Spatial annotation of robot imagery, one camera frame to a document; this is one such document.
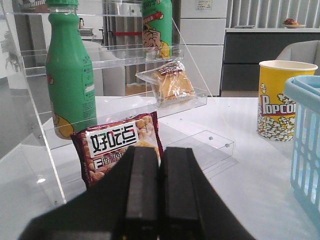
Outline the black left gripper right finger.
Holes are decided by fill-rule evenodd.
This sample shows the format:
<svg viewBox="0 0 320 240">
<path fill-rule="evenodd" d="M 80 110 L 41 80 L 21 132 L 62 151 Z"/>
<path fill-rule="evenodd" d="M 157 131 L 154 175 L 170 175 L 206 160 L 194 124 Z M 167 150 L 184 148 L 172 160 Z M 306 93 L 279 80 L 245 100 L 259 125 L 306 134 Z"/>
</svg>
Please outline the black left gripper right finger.
<svg viewBox="0 0 320 240">
<path fill-rule="evenodd" d="M 161 239 L 254 239 L 214 190 L 191 148 L 167 147 L 160 179 Z"/>
</svg>

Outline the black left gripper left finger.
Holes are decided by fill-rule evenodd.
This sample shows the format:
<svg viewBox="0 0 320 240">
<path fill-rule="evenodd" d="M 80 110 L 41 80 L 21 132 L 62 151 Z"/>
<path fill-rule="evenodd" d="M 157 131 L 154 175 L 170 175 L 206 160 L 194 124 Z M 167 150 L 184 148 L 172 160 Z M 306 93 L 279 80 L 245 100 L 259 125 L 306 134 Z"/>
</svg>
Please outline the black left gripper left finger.
<svg viewBox="0 0 320 240">
<path fill-rule="evenodd" d="M 129 147 L 94 186 L 32 219 L 20 240 L 156 240 L 158 159 L 153 148 Z"/>
</svg>

